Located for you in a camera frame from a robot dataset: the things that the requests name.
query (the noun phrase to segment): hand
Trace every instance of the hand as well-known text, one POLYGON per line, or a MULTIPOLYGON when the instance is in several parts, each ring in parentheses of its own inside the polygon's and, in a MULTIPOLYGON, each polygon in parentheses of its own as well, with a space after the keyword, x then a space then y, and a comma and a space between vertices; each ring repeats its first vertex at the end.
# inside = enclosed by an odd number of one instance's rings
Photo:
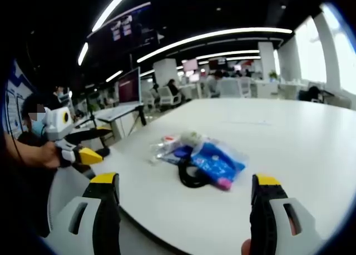
POLYGON ((39 163, 48 169, 58 168, 60 164, 60 155, 58 149, 53 142, 47 142, 40 148, 39 163))
MULTIPOLYGON (((296 229, 293 221, 290 218, 289 218, 289 223, 290 223, 291 234, 292 236, 295 236, 296 229)), ((241 255, 250 255, 250 249, 251 249, 251 240, 247 239, 241 246, 241 255)))

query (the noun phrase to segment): monitor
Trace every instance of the monitor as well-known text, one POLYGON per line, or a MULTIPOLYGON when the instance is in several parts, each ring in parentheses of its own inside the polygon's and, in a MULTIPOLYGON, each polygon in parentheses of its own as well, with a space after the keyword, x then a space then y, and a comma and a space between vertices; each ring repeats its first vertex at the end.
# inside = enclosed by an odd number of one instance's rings
POLYGON ((189 82, 190 83, 198 82, 199 79, 200 79, 200 75, 198 73, 194 73, 189 77, 189 82))
POLYGON ((117 81, 119 103, 141 103, 140 68, 134 69, 117 81))
POLYGON ((225 70, 228 67, 226 58, 212 59, 209 61, 209 68, 211 70, 225 70))
POLYGON ((198 69, 198 61, 196 59, 191 59, 183 63, 184 72, 194 71, 198 69))

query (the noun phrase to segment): display screen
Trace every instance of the display screen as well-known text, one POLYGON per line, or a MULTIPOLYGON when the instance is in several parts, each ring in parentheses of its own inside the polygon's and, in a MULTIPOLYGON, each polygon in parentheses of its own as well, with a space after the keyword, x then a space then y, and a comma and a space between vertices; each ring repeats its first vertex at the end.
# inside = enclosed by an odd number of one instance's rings
POLYGON ((196 59, 191 59, 183 63, 184 72, 193 71, 198 69, 198 61, 196 59))
POLYGON ((140 70, 133 70, 118 81, 118 100, 120 103, 140 102, 140 70))
POLYGON ((228 68, 228 63, 225 58, 213 59, 209 61, 209 68, 211 70, 225 70, 228 68))
POLYGON ((150 18, 150 5, 117 16, 87 37, 90 53, 86 60, 107 60, 139 47, 158 45, 157 33, 150 18))

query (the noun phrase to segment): face mask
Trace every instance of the face mask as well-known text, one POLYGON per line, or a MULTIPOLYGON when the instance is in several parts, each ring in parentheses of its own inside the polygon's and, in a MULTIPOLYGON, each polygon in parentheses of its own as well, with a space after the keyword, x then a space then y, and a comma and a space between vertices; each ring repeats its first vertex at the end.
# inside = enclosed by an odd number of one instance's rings
POLYGON ((45 130, 43 130, 45 125, 42 123, 42 120, 32 121, 32 133, 37 137, 42 137, 45 130))

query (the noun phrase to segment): curved light strip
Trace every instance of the curved light strip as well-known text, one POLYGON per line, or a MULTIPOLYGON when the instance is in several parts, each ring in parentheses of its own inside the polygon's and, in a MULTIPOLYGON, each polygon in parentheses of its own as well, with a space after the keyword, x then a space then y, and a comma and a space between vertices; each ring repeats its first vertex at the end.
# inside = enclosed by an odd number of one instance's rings
POLYGON ((89 48, 88 43, 85 42, 85 44, 84 44, 84 46, 82 48, 82 51, 80 52, 80 55, 78 57, 78 65, 79 66, 82 65, 82 62, 83 62, 84 57, 85 57, 85 54, 87 54, 87 52, 88 52, 88 48, 89 48))
POLYGON ((221 52, 221 53, 215 53, 215 54, 210 54, 210 55, 199 56, 199 57, 196 57, 196 59, 208 59, 208 58, 214 58, 214 57, 220 57, 220 56, 245 54, 245 53, 260 53, 260 51, 258 49, 254 49, 254 50, 250 50, 250 51, 221 52))
POLYGON ((117 5, 120 4, 123 0, 113 0, 109 6, 106 7, 105 11, 100 15, 99 19, 96 21, 92 32, 98 30, 104 23, 107 17, 112 13, 112 11, 116 8, 117 5))
POLYGON ((116 73, 114 73, 111 77, 109 77, 108 79, 106 79, 106 83, 110 82, 111 80, 113 80, 115 77, 117 77, 119 74, 121 74, 122 71, 118 71, 116 73))
POLYGON ((150 70, 150 71, 148 71, 148 72, 141 73, 141 74, 140 74, 140 77, 146 76, 146 75, 148 75, 148 74, 150 74, 150 73, 154 73, 154 72, 155 72, 155 70, 150 70))
POLYGON ((221 31, 216 31, 216 32, 211 32, 207 34, 201 34, 199 36, 195 37, 190 37, 181 41, 178 41, 176 43, 170 44, 166 47, 160 48, 156 51, 153 51, 142 58, 139 58, 137 60, 138 63, 143 62, 146 59, 149 59, 159 53, 162 53, 164 51, 167 51, 171 48, 178 47, 180 45, 190 43, 193 41, 201 40, 204 38, 209 38, 209 37, 216 37, 216 36, 222 36, 225 34, 235 34, 235 33, 248 33, 248 32, 271 32, 271 33, 285 33, 285 34, 291 34, 293 31, 289 29, 281 29, 281 28, 271 28, 271 27, 249 27, 249 28, 235 28, 235 29, 228 29, 228 30, 221 30, 221 31))
POLYGON ((260 59, 261 56, 245 56, 245 57, 232 57, 232 58, 227 58, 227 61, 237 61, 240 59, 260 59))

